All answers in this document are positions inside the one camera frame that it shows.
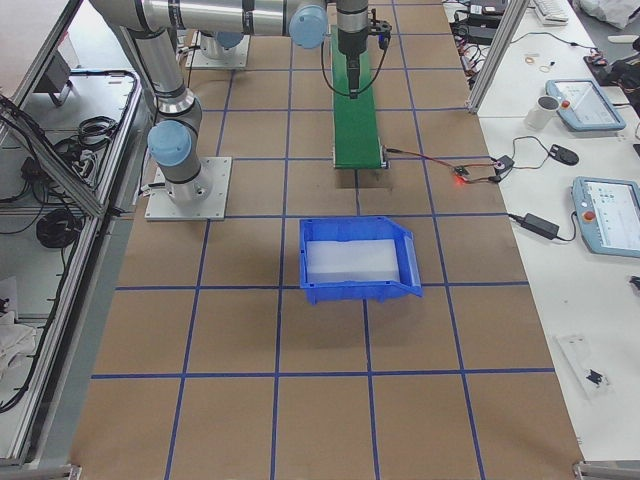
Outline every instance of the green conveyor belt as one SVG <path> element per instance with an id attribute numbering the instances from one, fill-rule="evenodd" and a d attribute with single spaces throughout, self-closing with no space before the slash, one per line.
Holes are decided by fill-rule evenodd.
<path id="1" fill-rule="evenodd" d="M 348 92 L 347 63 L 338 50 L 338 29 L 331 27 L 331 59 L 333 86 L 339 92 Z M 369 53 L 360 57 L 361 88 L 371 81 Z M 384 162 L 378 138 L 376 106 L 373 87 L 352 100 L 333 94 L 333 127 L 336 168 L 382 168 Z"/>

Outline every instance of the white foam insert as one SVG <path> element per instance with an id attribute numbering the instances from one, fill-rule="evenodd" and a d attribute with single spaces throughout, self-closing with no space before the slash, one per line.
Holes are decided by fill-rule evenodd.
<path id="1" fill-rule="evenodd" d="M 307 282 L 400 281 L 393 240 L 307 242 Z"/>

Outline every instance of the blue plastic bin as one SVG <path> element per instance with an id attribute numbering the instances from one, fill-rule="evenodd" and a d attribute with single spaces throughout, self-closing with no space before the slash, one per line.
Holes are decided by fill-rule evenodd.
<path id="1" fill-rule="evenodd" d="M 307 275 L 307 244 L 312 241 L 349 242 L 393 240 L 400 281 L 344 281 L 311 283 Z M 386 217 L 335 217 L 300 220 L 300 287 L 313 305 L 327 300 L 422 297 L 413 234 Z"/>

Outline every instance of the white table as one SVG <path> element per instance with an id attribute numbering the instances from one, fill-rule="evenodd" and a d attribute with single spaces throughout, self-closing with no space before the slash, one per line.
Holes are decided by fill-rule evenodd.
<path id="1" fill-rule="evenodd" d="M 528 11 L 515 38 L 528 31 L 549 31 L 583 45 L 591 40 L 567 5 L 565 27 L 542 27 Z M 533 213 L 560 225 L 571 235 L 574 211 L 570 187 L 577 176 L 640 181 L 640 157 L 633 143 L 638 117 L 620 109 L 627 128 L 611 136 L 585 138 L 570 133 L 559 118 L 542 132 L 525 127 L 523 118 L 549 79 L 589 78 L 582 57 L 589 51 L 542 35 L 511 45 L 482 104 L 479 116 L 492 156 L 511 155 L 512 139 L 536 135 L 547 147 L 557 143 L 580 156 L 574 167 L 548 159 L 540 170 L 515 170 L 500 188 L 510 213 Z M 534 57 L 529 65 L 524 58 Z M 550 73 L 540 65 L 556 62 Z M 619 89 L 608 89 L 614 102 L 626 102 Z M 516 164 L 538 165 L 544 152 L 533 140 L 517 143 Z M 514 224 L 536 306 L 565 401 L 583 455 L 588 461 L 640 459 L 640 295 L 628 281 L 640 275 L 640 260 L 590 253 L 578 234 L 569 244 L 553 243 Z M 589 397 L 578 382 L 555 338 L 583 334 L 593 369 L 607 374 L 605 394 Z"/>

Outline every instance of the white cup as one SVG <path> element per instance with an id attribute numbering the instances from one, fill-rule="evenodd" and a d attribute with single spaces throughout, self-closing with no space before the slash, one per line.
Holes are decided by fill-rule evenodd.
<path id="1" fill-rule="evenodd" d="M 549 120 L 556 114 L 560 107 L 560 102 L 555 97 L 543 95 L 538 98 L 534 107 L 529 110 L 524 119 L 524 123 L 534 130 L 542 130 Z"/>

